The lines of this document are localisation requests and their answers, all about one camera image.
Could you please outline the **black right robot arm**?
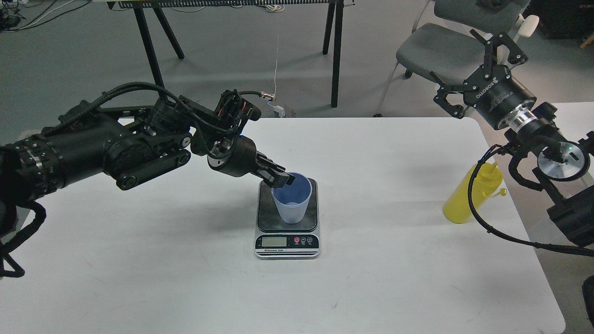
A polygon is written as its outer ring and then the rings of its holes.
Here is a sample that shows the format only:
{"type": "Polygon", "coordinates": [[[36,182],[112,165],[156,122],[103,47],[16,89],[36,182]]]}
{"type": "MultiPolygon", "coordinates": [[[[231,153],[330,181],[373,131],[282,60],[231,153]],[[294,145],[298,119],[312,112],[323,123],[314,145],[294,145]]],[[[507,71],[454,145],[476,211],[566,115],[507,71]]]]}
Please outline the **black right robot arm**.
{"type": "Polygon", "coordinates": [[[493,129],[506,128],[505,145],[494,145],[473,165],[466,177],[452,193],[444,211],[472,215],[488,233],[518,244],[564,254],[592,257],[593,243],[593,188],[564,197],[555,182],[569,182],[583,177],[590,168],[593,156],[593,133],[585,139],[569,141],[554,122],[556,107],[545,102],[536,105],[536,97],[518,82],[508,66],[497,64],[497,49],[509,49],[508,61],[524,64],[526,54],[505,32],[485,39],[471,30],[471,35],[484,45],[484,61],[462,84],[448,85],[435,72],[430,72],[439,85],[435,103],[450,116],[461,119],[466,109],[474,108],[493,129]],[[496,164],[487,161],[495,154],[509,154],[508,171],[521,186],[544,191],[553,201],[547,210],[549,218],[571,242],[570,246],[541,244],[507,235],[488,224],[478,213],[481,203],[475,198],[494,197],[497,185],[487,185],[478,175],[492,173],[496,164]]]}

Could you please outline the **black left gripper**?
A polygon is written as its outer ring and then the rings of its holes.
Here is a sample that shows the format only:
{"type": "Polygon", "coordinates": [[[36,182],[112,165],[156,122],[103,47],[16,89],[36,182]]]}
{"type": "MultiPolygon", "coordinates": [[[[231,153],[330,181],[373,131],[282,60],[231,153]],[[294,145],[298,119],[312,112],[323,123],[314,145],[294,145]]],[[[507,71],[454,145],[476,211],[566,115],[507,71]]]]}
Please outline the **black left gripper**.
{"type": "Polygon", "coordinates": [[[251,173],[260,177],[269,188],[282,188],[291,185],[295,176],[286,173],[285,168],[274,163],[265,154],[259,152],[255,142],[246,136],[240,136],[232,142],[224,139],[214,145],[216,154],[227,154],[225,158],[208,158],[208,165],[212,170],[230,175],[231,177],[242,177],[251,173]]]}

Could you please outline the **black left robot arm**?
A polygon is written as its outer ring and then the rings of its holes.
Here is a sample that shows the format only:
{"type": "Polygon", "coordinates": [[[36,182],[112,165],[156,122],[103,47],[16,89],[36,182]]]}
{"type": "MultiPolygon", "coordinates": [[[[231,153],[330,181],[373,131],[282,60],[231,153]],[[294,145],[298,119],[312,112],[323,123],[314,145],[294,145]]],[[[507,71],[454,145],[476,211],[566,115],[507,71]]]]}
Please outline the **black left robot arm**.
{"type": "Polygon", "coordinates": [[[211,110],[153,83],[125,83],[93,102],[81,101],[57,126],[2,146],[1,277],[24,275],[11,252],[45,221],[38,199],[98,173],[129,190],[195,154],[231,177],[250,173],[271,188],[292,184],[295,177],[243,135],[246,123],[261,117],[245,95],[224,91],[211,110]]]}

